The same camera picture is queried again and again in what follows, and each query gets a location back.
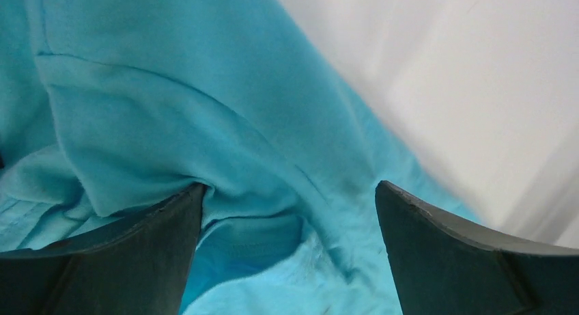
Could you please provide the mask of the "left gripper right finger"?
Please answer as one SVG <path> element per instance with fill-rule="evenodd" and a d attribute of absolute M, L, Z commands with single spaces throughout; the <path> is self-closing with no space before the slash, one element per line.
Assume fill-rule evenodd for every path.
<path fill-rule="evenodd" d="M 578 250 L 492 230 L 388 181 L 376 210 L 404 314 L 577 314 Z"/>

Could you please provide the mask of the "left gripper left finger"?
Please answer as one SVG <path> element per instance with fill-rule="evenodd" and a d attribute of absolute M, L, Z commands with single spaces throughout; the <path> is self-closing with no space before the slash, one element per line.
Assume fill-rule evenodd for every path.
<path fill-rule="evenodd" d="M 1 254 L 2 314 L 177 314 L 206 187 L 38 250 Z"/>

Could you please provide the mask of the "cyan t-shirt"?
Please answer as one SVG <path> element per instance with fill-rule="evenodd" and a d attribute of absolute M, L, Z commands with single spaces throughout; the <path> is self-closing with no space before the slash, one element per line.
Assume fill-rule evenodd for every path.
<path fill-rule="evenodd" d="M 199 182 L 182 314 L 400 314 L 388 180 L 472 220 L 277 0 L 1 0 L 1 250 Z"/>

